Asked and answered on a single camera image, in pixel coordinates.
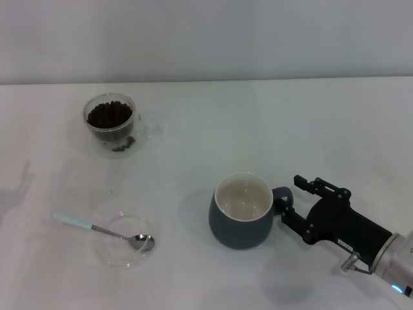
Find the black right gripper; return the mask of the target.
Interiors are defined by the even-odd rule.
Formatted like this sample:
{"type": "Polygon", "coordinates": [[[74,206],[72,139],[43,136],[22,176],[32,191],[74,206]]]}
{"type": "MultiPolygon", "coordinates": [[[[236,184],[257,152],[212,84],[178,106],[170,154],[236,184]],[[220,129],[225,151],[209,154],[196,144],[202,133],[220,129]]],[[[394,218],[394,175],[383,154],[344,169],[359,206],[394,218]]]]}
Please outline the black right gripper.
{"type": "Polygon", "coordinates": [[[321,178],[307,181],[300,175],[294,176],[294,185],[325,198],[311,208],[306,219],[295,211],[292,199],[274,200],[275,215],[280,215],[281,221],[307,244],[331,241],[350,253],[359,253],[361,259],[374,259],[392,236],[390,231],[353,210],[349,202],[334,201],[349,201],[352,194],[348,189],[336,187],[321,178]]]}

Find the dark teal ceramic mug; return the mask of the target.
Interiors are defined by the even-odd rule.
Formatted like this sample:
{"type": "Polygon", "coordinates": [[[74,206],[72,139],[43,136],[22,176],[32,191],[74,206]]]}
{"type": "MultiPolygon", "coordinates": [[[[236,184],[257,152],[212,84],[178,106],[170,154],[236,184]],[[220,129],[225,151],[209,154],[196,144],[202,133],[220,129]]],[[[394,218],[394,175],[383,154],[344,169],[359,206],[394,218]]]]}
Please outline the dark teal ceramic mug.
{"type": "Polygon", "coordinates": [[[271,231],[276,200],[288,208],[294,204],[288,187],[271,189],[261,177],[250,172],[231,174],[214,190],[208,212],[210,230],[231,249],[256,247],[271,231]]]}

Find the blue-handled metal spoon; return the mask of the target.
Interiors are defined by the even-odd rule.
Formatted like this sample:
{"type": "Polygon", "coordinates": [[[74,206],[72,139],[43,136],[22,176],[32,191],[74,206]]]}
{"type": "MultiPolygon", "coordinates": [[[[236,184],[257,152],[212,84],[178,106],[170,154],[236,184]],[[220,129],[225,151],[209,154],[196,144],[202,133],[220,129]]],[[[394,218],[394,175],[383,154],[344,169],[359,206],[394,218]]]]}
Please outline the blue-handled metal spoon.
{"type": "Polygon", "coordinates": [[[126,236],[123,236],[122,234],[116,233],[114,231],[110,231],[108,229],[94,225],[80,218],[76,218],[74,216],[61,213],[61,212],[52,212],[51,218],[61,223],[71,225],[77,228],[91,230],[91,231],[107,234],[109,236],[122,239],[126,241],[129,244],[129,246],[131,246],[131,248],[133,248],[136,251],[143,251],[143,252],[151,251],[155,246],[155,240],[153,236],[151,235],[138,234],[135,236],[126,237],[126,236]]]}

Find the double-walled glass cup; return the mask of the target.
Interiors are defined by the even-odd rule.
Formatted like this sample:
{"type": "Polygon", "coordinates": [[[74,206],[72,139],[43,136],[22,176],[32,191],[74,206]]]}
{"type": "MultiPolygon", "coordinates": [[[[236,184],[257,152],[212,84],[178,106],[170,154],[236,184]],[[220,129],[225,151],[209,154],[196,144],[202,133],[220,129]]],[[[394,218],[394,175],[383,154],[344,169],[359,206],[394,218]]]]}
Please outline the double-walled glass cup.
{"type": "Polygon", "coordinates": [[[162,132],[156,120],[138,111],[132,98],[118,93],[90,99],[83,108],[83,119],[92,135],[105,145],[121,145],[162,132]]]}

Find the spilled coffee beans cluster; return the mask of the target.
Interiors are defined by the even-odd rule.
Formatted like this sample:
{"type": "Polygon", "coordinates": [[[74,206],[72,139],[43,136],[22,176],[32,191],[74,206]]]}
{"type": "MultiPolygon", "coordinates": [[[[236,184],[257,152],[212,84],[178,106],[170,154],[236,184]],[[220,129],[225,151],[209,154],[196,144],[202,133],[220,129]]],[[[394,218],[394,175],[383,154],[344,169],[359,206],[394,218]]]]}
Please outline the spilled coffee beans cluster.
{"type": "Polygon", "coordinates": [[[128,136],[126,138],[126,142],[121,146],[113,148],[112,152],[124,152],[126,149],[129,149],[135,142],[136,139],[133,136],[128,136]]]}

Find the coffee beans pile in cup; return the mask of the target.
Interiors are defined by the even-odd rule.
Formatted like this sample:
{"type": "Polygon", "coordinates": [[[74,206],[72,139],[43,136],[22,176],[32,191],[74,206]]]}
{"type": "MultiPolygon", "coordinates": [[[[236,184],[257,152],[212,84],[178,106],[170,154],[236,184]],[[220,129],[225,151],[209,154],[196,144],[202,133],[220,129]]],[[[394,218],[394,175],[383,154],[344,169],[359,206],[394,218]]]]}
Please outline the coffee beans pile in cup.
{"type": "Polygon", "coordinates": [[[113,142],[127,137],[134,126],[133,110],[126,103],[111,101],[95,106],[86,122],[97,128],[93,134],[104,142],[113,142]]]}

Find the glass saucer with spilled beans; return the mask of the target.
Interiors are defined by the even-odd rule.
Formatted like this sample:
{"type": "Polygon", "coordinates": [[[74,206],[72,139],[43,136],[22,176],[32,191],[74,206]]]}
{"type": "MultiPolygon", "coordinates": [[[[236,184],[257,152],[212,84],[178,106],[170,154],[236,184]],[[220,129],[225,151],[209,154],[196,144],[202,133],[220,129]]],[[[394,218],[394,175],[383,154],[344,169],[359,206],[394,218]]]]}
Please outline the glass saucer with spilled beans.
{"type": "Polygon", "coordinates": [[[93,130],[97,130],[97,128],[90,126],[86,122],[87,116],[91,112],[91,110],[92,108],[85,107],[82,113],[82,128],[86,130],[86,132],[84,133],[85,136],[83,137],[83,148],[86,151],[90,152],[91,155],[99,156],[108,160],[120,160],[131,157],[142,149],[149,136],[149,118],[147,114],[140,113],[136,109],[133,109],[134,113],[132,114],[132,118],[134,120],[134,126],[128,136],[133,136],[136,139],[136,142],[124,152],[112,152],[113,148],[123,145],[126,142],[126,138],[128,136],[121,140],[113,142],[104,142],[100,139],[97,139],[92,132],[93,130]]]}

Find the empty clear glass saucer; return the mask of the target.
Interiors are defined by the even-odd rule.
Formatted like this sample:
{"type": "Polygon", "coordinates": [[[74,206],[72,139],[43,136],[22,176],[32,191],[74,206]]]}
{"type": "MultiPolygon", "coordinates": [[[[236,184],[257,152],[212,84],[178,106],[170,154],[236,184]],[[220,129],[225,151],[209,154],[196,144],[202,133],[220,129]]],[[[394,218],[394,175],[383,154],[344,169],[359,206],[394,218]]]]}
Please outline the empty clear glass saucer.
{"type": "MultiPolygon", "coordinates": [[[[147,218],[131,212],[118,212],[98,226],[122,234],[126,237],[138,234],[150,235],[156,238],[154,227],[147,218]]],[[[99,233],[95,240],[95,250],[99,259],[107,266],[121,269],[131,269],[148,260],[156,249],[150,241],[145,241],[139,250],[133,249],[127,241],[115,236],[99,233]]]]}

